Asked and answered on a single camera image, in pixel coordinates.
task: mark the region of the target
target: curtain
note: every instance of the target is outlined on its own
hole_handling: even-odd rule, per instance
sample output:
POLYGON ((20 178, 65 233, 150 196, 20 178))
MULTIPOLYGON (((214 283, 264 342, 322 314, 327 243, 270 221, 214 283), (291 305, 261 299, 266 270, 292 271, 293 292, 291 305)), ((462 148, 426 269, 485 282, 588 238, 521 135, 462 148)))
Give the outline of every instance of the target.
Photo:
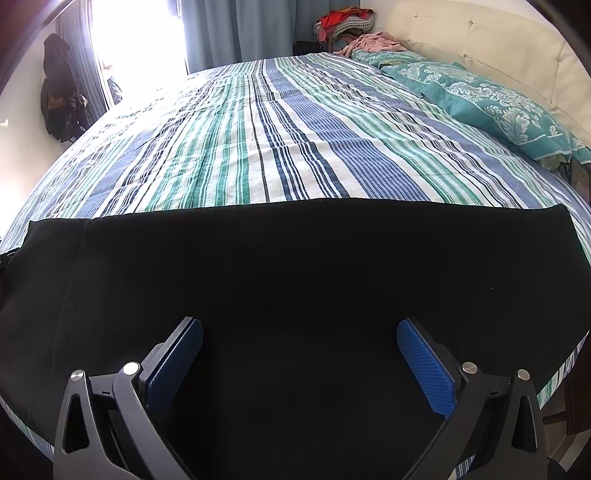
POLYGON ((297 40, 330 10, 359 0, 181 0, 191 73, 240 61, 292 55, 297 40))
POLYGON ((90 123, 107 111, 107 100, 90 40, 90 0, 74 0, 56 22, 56 33, 70 45, 72 73, 80 93, 88 100, 90 123))

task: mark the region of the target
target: blue and green striped blanket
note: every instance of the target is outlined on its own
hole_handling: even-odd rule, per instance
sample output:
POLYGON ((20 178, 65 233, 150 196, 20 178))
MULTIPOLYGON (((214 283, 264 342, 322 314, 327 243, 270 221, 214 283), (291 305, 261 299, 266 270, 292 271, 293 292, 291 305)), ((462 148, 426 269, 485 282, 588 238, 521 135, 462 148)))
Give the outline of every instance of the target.
POLYGON ((41 179, 1 249, 22 243, 29 220, 319 197, 563 203, 591 258, 591 211, 565 182, 379 70, 327 53, 207 70, 120 103, 41 179))

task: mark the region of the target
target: wall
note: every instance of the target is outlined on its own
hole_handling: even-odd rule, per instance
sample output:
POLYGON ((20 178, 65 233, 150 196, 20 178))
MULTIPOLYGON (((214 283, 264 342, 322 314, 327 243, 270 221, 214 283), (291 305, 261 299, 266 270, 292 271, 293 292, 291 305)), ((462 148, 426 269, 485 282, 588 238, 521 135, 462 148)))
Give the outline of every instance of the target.
POLYGON ((43 41, 54 32, 51 23, 39 33, 0 95, 0 236, 29 192, 70 145, 47 133, 40 108, 43 41))
MULTIPOLYGON (((371 8, 376 12, 374 30, 384 29, 389 6, 396 0, 361 0, 361 8, 371 8)), ((554 28, 527 0, 469 0, 468 3, 496 8, 515 15, 534 20, 548 28, 554 28)))

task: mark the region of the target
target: pillowcase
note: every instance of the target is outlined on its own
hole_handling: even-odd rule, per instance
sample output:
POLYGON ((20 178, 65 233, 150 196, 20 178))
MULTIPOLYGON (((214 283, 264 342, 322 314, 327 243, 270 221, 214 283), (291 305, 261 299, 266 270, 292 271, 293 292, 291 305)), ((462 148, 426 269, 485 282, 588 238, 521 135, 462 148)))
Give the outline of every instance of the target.
POLYGON ((372 67, 380 69, 382 66, 387 65, 407 65, 409 63, 415 63, 417 61, 429 61, 422 55, 413 51, 363 51, 361 49, 354 50, 351 54, 351 58, 357 61, 361 61, 372 67))
POLYGON ((453 118, 478 127, 553 170, 591 151, 540 105, 521 93, 447 63, 385 66, 385 74, 423 94, 453 118))

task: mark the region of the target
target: black jacket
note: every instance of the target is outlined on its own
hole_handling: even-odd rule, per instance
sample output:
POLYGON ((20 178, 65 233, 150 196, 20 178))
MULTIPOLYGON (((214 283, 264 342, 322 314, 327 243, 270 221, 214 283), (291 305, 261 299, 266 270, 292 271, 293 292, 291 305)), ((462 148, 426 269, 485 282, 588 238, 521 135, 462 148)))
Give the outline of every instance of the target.
POLYGON ((47 132, 58 140, 77 140, 90 128, 86 100, 78 90, 68 61, 68 43, 55 33, 45 42, 43 70, 46 79, 41 87, 41 111, 47 132))

